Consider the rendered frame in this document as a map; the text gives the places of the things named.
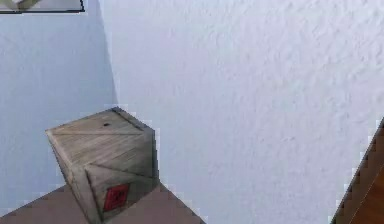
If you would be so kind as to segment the black framed wall picture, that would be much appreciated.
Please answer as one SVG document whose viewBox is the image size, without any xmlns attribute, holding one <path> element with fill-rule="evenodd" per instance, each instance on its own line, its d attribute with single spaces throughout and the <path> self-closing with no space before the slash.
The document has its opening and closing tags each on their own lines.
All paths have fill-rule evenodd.
<svg viewBox="0 0 384 224">
<path fill-rule="evenodd" d="M 84 12 L 84 0 L 0 0 L 0 14 Z"/>
</svg>

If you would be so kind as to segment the wooden crate with red label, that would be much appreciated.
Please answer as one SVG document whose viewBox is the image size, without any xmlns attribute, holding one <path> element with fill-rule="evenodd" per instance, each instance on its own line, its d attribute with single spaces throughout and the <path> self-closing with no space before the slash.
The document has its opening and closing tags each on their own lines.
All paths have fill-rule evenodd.
<svg viewBox="0 0 384 224">
<path fill-rule="evenodd" d="M 159 185 L 155 130 L 119 107 L 46 135 L 89 224 L 106 224 Z"/>
</svg>

